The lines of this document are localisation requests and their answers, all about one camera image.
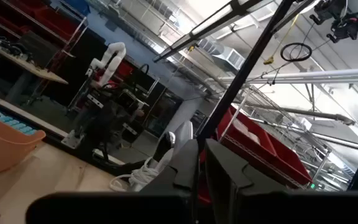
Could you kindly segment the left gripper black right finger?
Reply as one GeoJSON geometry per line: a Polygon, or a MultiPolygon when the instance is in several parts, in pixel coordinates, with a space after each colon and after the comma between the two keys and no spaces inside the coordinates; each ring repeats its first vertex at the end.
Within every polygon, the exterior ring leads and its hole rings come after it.
{"type": "Polygon", "coordinates": [[[216,224],[358,224],[358,191],[287,189],[214,139],[205,155],[216,224]]]}

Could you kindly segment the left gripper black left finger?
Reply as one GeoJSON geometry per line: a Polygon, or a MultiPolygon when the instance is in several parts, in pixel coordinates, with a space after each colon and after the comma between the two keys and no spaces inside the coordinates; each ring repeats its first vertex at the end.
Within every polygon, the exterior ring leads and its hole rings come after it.
{"type": "Polygon", "coordinates": [[[193,224],[198,143],[187,143],[140,192],[57,192],[32,202],[25,224],[193,224]]]}

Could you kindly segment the orange plastic bin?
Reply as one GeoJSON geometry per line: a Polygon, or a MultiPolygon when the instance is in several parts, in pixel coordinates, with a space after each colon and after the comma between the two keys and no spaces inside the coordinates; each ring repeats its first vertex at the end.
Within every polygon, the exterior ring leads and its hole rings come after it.
{"type": "Polygon", "coordinates": [[[26,135],[0,122],[0,172],[23,161],[45,136],[42,130],[26,135]]]}

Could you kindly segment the red plastic storage bin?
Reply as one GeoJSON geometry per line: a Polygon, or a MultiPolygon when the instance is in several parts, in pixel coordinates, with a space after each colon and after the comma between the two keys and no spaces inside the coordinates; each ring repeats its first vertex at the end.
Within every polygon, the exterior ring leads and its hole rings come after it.
{"type": "Polygon", "coordinates": [[[306,185],[311,183],[312,178],[297,154],[271,134],[266,133],[266,135],[269,139],[268,146],[273,150],[273,155],[263,156],[264,160],[289,176],[298,184],[306,185]]]}
{"type": "Polygon", "coordinates": [[[224,134],[224,137],[233,138],[260,157],[274,160],[277,153],[269,133],[241,112],[229,124],[235,112],[236,109],[233,106],[226,111],[217,127],[218,139],[220,140],[224,134]]]}

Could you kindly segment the grey ceiling pipe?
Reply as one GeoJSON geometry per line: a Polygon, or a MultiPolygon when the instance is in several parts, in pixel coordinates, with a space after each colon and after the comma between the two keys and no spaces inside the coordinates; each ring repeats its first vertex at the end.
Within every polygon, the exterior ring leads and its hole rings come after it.
{"type": "Polygon", "coordinates": [[[263,108],[263,109],[267,109],[267,110],[286,111],[289,113],[331,119],[331,120],[335,120],[335,121],[340,121],[348,126],[355,125],[355,123],[356,123],[354,120],[352,120],[346,116],[343,116],[341,114],[320,113],[320,112],[298,110],[298,109],[292,109],[292,108],[281,108],[279,106],[258,105],[258,104],[254,104],[254,103],[249,103],[249,106],[256,107],[256,108],[263,108]]]}

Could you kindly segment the white ceiling pipe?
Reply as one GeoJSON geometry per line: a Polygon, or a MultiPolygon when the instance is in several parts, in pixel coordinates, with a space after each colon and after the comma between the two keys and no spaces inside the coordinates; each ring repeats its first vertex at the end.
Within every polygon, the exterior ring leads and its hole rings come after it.
{"type": "Polygon", "coordinates": [[[358,68],[357,69],[346,69],[346,70],[330,70],[330,71],[318,71],[318,72],[298,72],[298,73],[279,73],[261,75],[259,77],[248,78],[247,81],[259,81],[259,80],[273,80],[274,78],[278,79],[289,79],[289,80],[318,80],[325,78],[358,78],[358,68]]]}

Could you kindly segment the blue calculator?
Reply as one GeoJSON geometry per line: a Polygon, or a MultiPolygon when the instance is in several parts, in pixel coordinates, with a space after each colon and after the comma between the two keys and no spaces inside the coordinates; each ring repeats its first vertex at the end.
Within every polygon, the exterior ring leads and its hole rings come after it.
{"type": "Polygon", "coordinates": [[[14,128],[17,131],[22,132],[25,135],[33,135],[37,131],[31,126],[28,126],[27,124],[23,123],[20,120],[14,119],[10,116],[6,116],[5,114],[0,112],[0,122],[14,128]]]}

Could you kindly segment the wooden workbench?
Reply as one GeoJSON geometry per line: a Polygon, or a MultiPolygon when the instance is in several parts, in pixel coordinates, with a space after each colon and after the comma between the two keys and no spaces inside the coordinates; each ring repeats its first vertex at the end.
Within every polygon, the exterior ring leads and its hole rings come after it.
{"type": "Polygon", "coordinates": [[[35,65],[33,65],[29,62],[26,62],[25,60],[19,59],[18,57],[15,57],[9,53],[6,53],[5,51],[3,51],[2,48],[0,48],[0,55],[2,55],[4,58],[14,62],[16,65],[22,67],[24,70],[27,70],[28,72],[32,73],[33,75],[35,75],[37,77],[40,77],[40,78],[43,78],[46,80],[50,80],[53,82],[62,83],[65,85],[69,84],[66,80],[64,80],[63,78],[54,74],[53,72],[48,72],[45,69],[39,69],[35,65]]]}

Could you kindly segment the black hanging device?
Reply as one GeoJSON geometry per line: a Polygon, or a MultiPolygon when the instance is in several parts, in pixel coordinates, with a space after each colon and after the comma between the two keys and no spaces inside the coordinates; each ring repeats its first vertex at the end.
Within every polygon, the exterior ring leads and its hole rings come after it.
{"type": "Polygon", "coordinates": [[[347,0],[319,0],[310,19],[317,25],[331,18],[338,20],[344,16],[346,7],[347,0]]]}
{"type": "Polygon", "coordinates": [[[332,34],[327,34],[333,43],[342,39],[351,38],[356,40],[358,36],[358,12],[346,14],[342,19],[336,19],[331,24],[332,34]]]}

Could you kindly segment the black aluminium rig frame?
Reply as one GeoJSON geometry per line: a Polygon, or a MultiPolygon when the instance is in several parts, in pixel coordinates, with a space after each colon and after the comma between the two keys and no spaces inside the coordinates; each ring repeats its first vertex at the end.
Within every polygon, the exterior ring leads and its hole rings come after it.
{"type": "MultiPolygon", "coordinates": [[[[173,54],[177,53],[180,50],[183,50],[197,42],[197,40],[202,39],[203,37],[212,34],[222,26],[225,26],[230,21],[234,20],[236,17],[244,16],[246,14],[250,14],[259,6],[267,5],[274,0],[247,0],[244,3],[240,3],[238,0],[232,0],[228,3],[228,5],[232,8],[232,11],[223,15],[220,19],[214,21],[212,24],[206,26],[205,28],[201,29],[196,34],[187,34],[179,40],[179,43],[174,43],[169,48],[165,49],[162,53],[158,54],[155,58],[153,58],[153,62],[157,63],[161,60],[165,60],[166,58],[172,56],[173,54]]],[[[242,85],[246,82],[250,72],[252,71],[253,67],[255,66],[258,58],[261,56],[262,52],[265,50],[268,42],[273,37],[273,35],[278,32],[289,20],[294,18],[295,14],[299,13],[304,7],[300,6],[291,14],[288,14],[288,11],[291,8],[293,2],[297,0],[282,0],[280,5],[278,6],[277,10],[273,14],[270,22],[260,35],[257,43],[254,45],[251,53],[242,64],[241,69],[238,71],[237,75],[234,77],[234,82],[229,86],[226,90],[225,94],[221,98],[221,101],[217,104],[215,111],[212,113],[210,119],[205,124],[204,128],[201,130],[201,133],[198,137],[198,141],[202,144],[204,143],[205,139],[208,138],[212,131],[217,127],[221,118],[223,118],[224,111],[228,109],[230,103],[234,100],[236,92],[240,90],[242,85]]],[[[308,4],[312,0],[299,0],[304,5],[308,4]]],[[[3,105],[0,105],[0,109],[4,112],[7,112],[9,116],[12,116],[19,121],[23,121],[25,124],[30,125],[33,128],[37,128],[42,134],[45,135],[46,138],[51,138],[56,142],[56,146],[75,156],[89,164],[98,167],[101,170],[104,170],[112,175],[121,175],[126,174],[134,169],[140,168],[144,161],[139,161],[136,163],[127,163],[127,164],[117,164],[115,162],[111,162],[109,159],[105,158],[101,162],[98,162],[93,159],[92,155],[85,156],[82,155],[77,149],[71,149],[68,146],[59,143],[58,141],[61,140],[61,136],[58,133],[40,123],[31,120],[28,117],[25,117],[24,114],[18,113],[13,111],[3,105]]]]}

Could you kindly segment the metal air duct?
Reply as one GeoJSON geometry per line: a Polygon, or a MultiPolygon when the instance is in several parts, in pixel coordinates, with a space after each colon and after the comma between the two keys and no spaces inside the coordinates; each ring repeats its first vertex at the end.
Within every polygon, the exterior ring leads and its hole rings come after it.
{"type": "Polygon", "coordinates": [[[197,44],[199,48],[211,56],[219,68],[226,72],[237,73],[245,62],[245,58],[234,48],[221,45],[207,38],[201,39],[197,44]]]}

